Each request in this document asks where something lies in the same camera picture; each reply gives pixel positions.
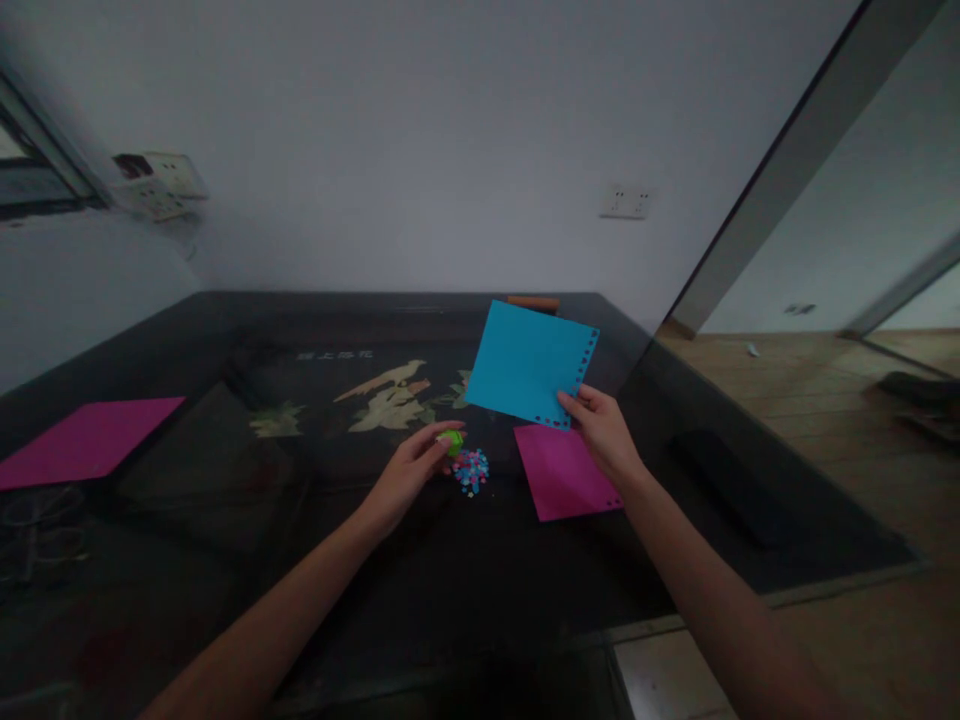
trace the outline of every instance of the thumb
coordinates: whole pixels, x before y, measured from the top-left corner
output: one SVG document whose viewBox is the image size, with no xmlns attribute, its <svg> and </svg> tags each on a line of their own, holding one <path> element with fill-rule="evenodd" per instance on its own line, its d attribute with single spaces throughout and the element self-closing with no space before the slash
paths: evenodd
<svg viewBox="0 0 960 720">
<path fill-rule="evenodd" d="M 591 412 L 589 408 L 584 407 L 572 397 L 567 395 L 567 393 L 562 390 L 557 393 L 557 400 L 560 401 L 560 407 L 570 413 L 576 420 L 583 424 L 584 421 L 588 421 L 587 418 L 590 417 Z"/>
<path fill-rule="evenodd" d="M 433 467 L 446 457 L 447 450 L 449 449 L 450 438 L 442 437 L 433 443 L 427 451 L 417 459 L 417 465 L 420 465 L 424 469 Z"/>
</svg>

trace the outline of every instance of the magenta paper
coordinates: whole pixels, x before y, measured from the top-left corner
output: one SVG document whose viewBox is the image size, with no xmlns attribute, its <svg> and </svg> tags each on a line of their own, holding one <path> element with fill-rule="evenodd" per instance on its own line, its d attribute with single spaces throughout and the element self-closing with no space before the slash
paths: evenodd
<svg viewBox="0 0 960 720">
<path fill-rule="evenodd" d="M 543 425 L 513 429 L 540 522 L 623 507 L 577 432 Z"/>
<path fill-rule="evenodd" d="M 183 400 L 84 405 L 0 463 L 0 490 L 109 475 Z"/>
</svg>

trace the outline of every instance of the left hand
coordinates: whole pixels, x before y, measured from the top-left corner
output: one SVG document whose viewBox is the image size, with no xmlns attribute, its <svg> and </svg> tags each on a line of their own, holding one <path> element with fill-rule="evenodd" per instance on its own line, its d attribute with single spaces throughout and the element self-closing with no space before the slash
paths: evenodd
<svg viewBox="0 0 960 720">
<path fill-rule="evenodd" d="M 400 443 L 377 484 L 357 510 L 375 524 L 382 537 L 393 532 L 421 488 L 443 465 L 450 441 L 441 438 L 437 442 L 437 435 L 444 430 L 459 430 L 463 425 L 457 420 L 434 423 Z"/>
</svg>

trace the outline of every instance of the small green object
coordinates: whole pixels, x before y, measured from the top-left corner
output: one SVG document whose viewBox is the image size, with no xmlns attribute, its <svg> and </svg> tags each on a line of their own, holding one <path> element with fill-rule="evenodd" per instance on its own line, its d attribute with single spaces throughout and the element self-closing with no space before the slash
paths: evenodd
<svg viewBox="0 0 960 720">
<path fill-rule="evenodd" d="M 439 442 L 442 437 L 450 438 L 450 449 L 447 450 L 447 457 L 456 457 L 459 455 L 463 449 L 463 435 L 457 430 L 444 430 L 437 435 L 437 441 Z"/>
</svg>

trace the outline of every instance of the dark table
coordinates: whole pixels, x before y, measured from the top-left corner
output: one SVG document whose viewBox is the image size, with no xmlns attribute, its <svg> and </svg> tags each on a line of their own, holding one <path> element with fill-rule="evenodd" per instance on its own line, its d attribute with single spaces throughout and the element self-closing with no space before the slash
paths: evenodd
<svg viewBox="0 0 960 720">
<path fill-rule="evenodd" d="M 412 378 L 430 380 L 423 397 L 445 392 L 472 366 L 492 297 L 201 293 L 0 399 L 5 457 L 86 402 L 188 398 L 110 477 L 72 486 L 75 507 L 38 518 L 79 529 L 80 550 L 45 549 L 28 570 L 23 531 L 0 529 L 0 695 L 68 698 L 91 717 L 141 708 L 359 505 L 409 434 L 346 432 L 366 399 L 333 398 L 412 358 L 426 361 Z M 916 563 L 601 296 L 559 297 L 562 316 L 601 331 L 586 382 L 620 391 L 644 460 L 758 592 Z M 254 414 L 287 401 L 305 406 L 303 434 L 257 438 Z M 310 641 L 279 707 L 493 653 L 626 637 L 675 613 L 621 512 L 537 521 L 517 421 L 473 407 L 440 417 L 467 421 L 490 482 L 472 500 L 449 480 L 425 488 Z M 738 529 L 669 450 L 696 428 L 722 437 L 801 539 L 771 551 Z M 38 492 L 5 493 L 0 510 Z"/>
</svg>

